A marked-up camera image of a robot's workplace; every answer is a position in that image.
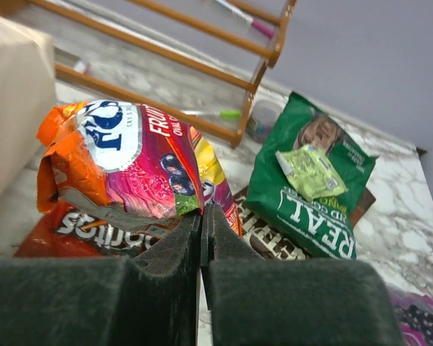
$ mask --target snack bag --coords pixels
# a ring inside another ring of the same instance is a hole
[[[176,218],[167,225],[148,225],[144,231],[154,228],[152,233],[166,234],[179,222],[180,218]],[[123,231],[60,200],[35,225],[14,256],[136,257],[158,241],[147,234]]]
[[[291,188],[276,152],[305,144],[321,149],[348,188],[339,196],[307,202]],[[363,150],[324,112],[292,93],[255,159],[246,206],[316,257],[356,258],[349,215],[374,168]]]
[[[213,148],[195,128],[191,128],[191,138],[193,139],[199,177],[204,191],[205,205],[209,203],[220,205],[229,226],[239,236],[242,236],[242,224],[237,212],[237,205]]]
[[[307,202],[346,191],[327,156],[310,144],[286,153],[277,151],[276,158],[287,181]]]
[[[433,299],[389,287],[407,346],[433,346]]]
[[[40,212],[61,197],[119,229],[144,231],[203,210],[191,127],[156,108],[107,100],[56,107],[37,137],[47,146]]]

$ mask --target purple bag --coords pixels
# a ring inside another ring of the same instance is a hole
[[[433,346],[433,299],[389,287],[391,302],[408,346]]]

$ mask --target pink marker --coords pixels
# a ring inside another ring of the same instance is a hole
[[[271,30],[269,27],[264,25],[262,22],[255,20],[252,16],[241,11],[237,6],[230,4],[226,0],[214,0],[214,1],[216,3],[222,5],[225,9],[230,10],[233,14],[235,14],[239,18],[242,18],[243,20],[245,20],[251,27],[253,27],[257,31],[261,32],[267,38],[269,38],[269,39],[273,38],[273,36],[274,36],[273,30]]]

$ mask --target marble table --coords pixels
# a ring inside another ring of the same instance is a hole
[[[141,54],[129,53],[124,45],[118,47],[123,55],[116,60],[111,54],[115,42],[109,43],[107,53],[96,49],[86,51],[93,47],[87,43],[91,40],[89,33],[81,31],[71,39],[64,32],[63,22],[49,23],[38,12],[21,19],[30,26],[48,29],[56,45],[72,53],[84,52],[84,56],[90,57],[93,73],[110,83],[153,96],[155,93],[162,102],[187,109],[224,104],[225,93],[212,89],[209,84],[195,85],[193,91],[198,93],[186,94],[179,78],[171,76],[167,81],[158,82],[161,66],[150,65],[147,73],[142,71],[137,68]],[[56,91],[61,104],[99,98],[62,82],[56,84]],[[256,97],[269,98],[284,106],[287,96],[262,87]],[[354,229],[358,259],[370,263],[387,283],[433,297],[433,201],[415,147],[359,125],[349,117],[333,111],[331,114],[368,154],[379,156],[367,184],[377,201]],[[261,146],[247,136],[236,149],[214,138],[209,140],[232,192],[238,192],[247,185]],[[41,217],[35,208],[35,178],[41,153],[42,150],[36,153],[0,198],[0,256],[12,255]],[[198,344],[211,345],[211,318],[203,292],[198,326]]]

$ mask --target pink handle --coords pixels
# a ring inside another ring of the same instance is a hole
[[[254,20],[251,24],[251,26],[255,29],[257,29],[259,32],[261,32],[263,35],[265,35],[267,38],[271,39],[274,36],[274,30],[271,30],[269,27],[265,26],[264,24],[260,23],[259,21]]]

